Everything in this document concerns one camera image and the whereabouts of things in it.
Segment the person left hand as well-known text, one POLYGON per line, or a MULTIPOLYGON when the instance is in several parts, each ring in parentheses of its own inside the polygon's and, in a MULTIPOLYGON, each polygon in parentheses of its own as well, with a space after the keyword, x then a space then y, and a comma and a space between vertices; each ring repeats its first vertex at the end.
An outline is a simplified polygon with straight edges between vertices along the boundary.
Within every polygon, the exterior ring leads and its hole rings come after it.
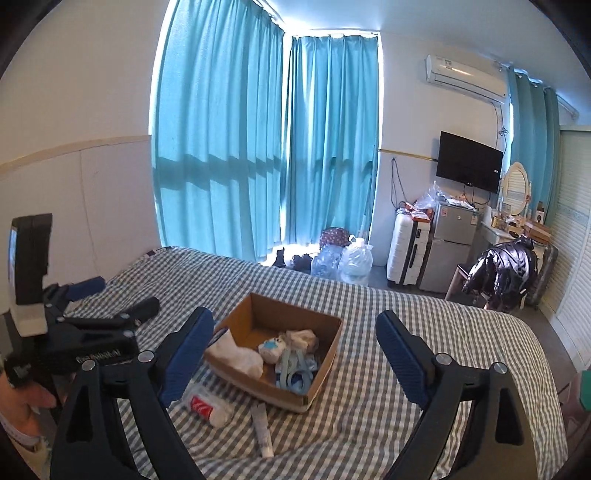
POLYGON ((13 388, 1 373, 1 414, 19 432, 40 436, 42 428, 37 418, 39 409, 52 409, 57 401, 53 394, 36 382, 13 388))

